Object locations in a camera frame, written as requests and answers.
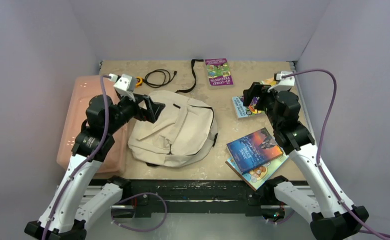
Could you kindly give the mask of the Jane Eyre blue book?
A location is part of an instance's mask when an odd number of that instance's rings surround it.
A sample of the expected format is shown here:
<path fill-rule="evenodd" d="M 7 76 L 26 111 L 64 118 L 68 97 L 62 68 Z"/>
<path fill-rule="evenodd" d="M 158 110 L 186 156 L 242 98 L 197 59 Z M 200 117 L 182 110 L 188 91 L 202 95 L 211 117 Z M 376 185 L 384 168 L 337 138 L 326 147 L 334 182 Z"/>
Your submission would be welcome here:
<path fill-rule="evenodd" d="M 273 135 L 264 127 L 231 141 L 226 146 L 242 174 L 283 155 Z"/>

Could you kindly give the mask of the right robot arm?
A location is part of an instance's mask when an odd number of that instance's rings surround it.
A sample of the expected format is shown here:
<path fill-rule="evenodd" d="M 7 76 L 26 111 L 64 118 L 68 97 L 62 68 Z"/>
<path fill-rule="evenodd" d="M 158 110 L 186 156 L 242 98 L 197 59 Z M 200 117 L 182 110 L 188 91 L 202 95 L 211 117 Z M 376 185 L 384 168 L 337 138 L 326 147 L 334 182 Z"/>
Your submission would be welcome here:
<path fill-rule="evenodd" d="M 269 203 L 289 205 L 308 223 L 318 240 L 343 240 L 360 231 L 368 217 L 364 206 L 356 206 L 317 155 L 318 147 L 306 126 L 299 121 L 298 96 L 289 90 L 252 83 L 243 91 L 244 106 L 258 97 L 256 108 L 265 111 L 277 144 L 296 164 L 314 193 L 311 198 L 282 176 L 266 182 L 263 196 Z"/>

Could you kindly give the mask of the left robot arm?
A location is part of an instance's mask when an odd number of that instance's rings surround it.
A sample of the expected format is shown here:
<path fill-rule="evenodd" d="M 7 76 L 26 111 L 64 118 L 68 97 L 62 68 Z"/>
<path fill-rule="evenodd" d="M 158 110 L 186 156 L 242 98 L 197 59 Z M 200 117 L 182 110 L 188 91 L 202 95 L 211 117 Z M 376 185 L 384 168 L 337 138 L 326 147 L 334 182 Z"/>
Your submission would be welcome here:
<path fill-rule="evenodd" d="M 115 143 L 113 134 L 132 118 L 154 123 L 164 108 L 165 104 L 148 95 L 125 96 L 117 104 L 105 94 L 91 98 L 59 188 L 42 216 L 28 222 L 24 232 L 38 240 L 84 240 L 89 228 L 113 204 L 127 204 L 132 197 L 126 187 L 129 181 L 117 176 L 86 204 L 81 201 Z"/>

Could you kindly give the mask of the colourful cartoon picture book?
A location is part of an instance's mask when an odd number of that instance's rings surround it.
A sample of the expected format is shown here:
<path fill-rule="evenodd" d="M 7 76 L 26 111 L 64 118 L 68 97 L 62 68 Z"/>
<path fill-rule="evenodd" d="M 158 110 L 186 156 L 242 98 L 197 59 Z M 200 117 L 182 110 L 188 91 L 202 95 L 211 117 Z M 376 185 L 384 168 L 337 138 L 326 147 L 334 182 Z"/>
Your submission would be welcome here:
<path fill-rule="evenodd" d="M 288 159 L 287 155 L 282 155 L 265 164 L 242 173 L 233 158 L 228 158 L 225 162 L 248 186 L 254 191 L 258 190 Z"/>

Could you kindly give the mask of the beige canvas backpack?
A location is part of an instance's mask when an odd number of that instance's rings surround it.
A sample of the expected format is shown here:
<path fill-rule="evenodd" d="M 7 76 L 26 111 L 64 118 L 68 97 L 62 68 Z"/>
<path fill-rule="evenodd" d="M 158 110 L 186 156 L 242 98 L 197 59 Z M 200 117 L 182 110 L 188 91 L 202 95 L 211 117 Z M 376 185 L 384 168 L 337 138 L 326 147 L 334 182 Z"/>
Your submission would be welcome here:
<path fill-rule="evenodd" d="M 153 91 L 149 97 L 165 107 L 155 123 L 136 121 L 128 139 L 133 157 L 171 168 L 205 158 L 218 137 L 213 107 L 167 90 Z"/>

